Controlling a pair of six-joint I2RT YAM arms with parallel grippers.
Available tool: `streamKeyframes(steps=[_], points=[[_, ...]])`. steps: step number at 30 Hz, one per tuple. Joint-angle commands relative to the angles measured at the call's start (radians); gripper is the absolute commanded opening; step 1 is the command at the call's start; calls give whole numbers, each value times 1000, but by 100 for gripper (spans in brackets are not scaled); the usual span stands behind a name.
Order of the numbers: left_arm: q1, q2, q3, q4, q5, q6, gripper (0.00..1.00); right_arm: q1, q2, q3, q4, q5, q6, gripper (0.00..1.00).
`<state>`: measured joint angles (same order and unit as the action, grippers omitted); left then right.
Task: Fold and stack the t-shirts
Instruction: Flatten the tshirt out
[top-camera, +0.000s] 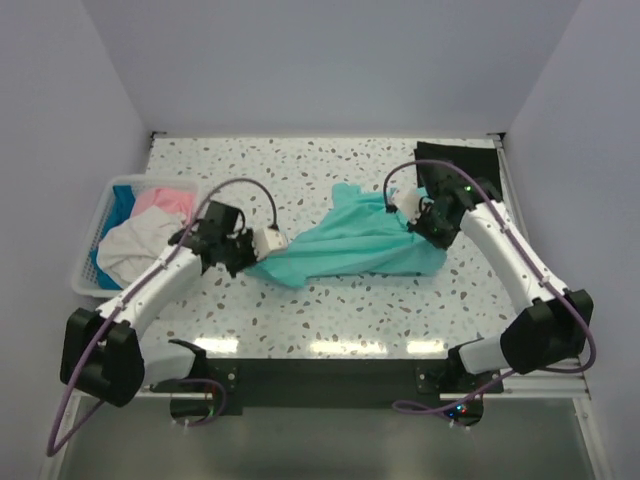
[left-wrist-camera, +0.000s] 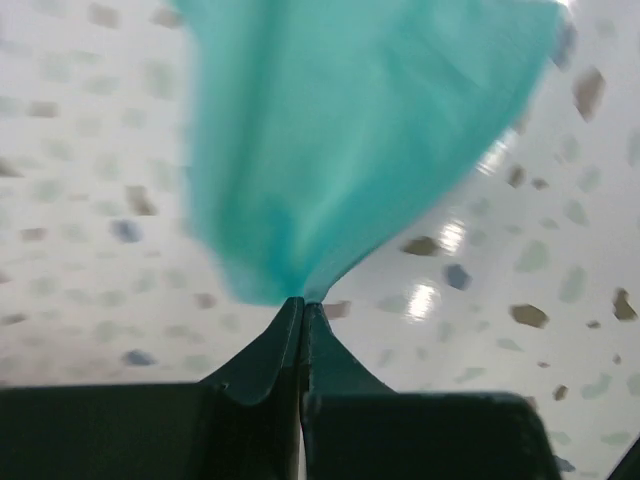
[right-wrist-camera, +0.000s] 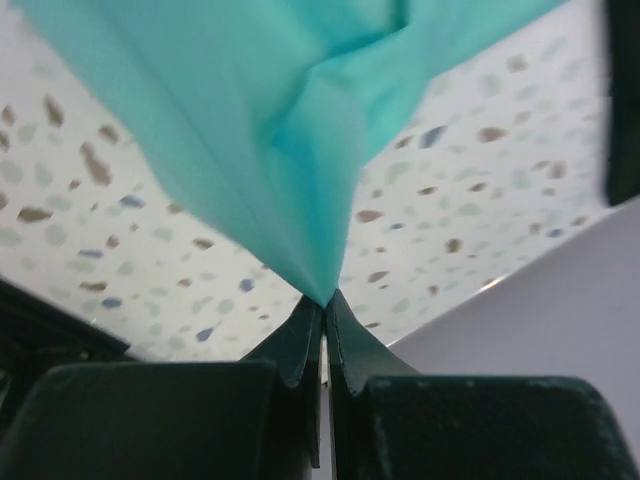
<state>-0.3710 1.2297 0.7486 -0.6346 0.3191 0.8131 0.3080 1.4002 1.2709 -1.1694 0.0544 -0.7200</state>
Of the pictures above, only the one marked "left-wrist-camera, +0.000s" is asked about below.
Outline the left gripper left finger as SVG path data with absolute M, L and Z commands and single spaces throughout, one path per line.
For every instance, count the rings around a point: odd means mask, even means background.
M 292 479 L 304 303 L 197 382 L 9 387 L 5 479 Z

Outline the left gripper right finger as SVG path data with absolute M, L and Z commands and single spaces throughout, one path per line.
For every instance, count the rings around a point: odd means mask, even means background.
M 306 306 L 301 423 L 309 479 L 557 479 L 544 426 L 506 392 L 398 393 Z

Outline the teal green t-shirt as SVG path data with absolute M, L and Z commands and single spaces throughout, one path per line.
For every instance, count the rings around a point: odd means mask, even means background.
M 556 1 L 178 1 L 191 220 L 232 294 L 321 301 L 525 109 Z

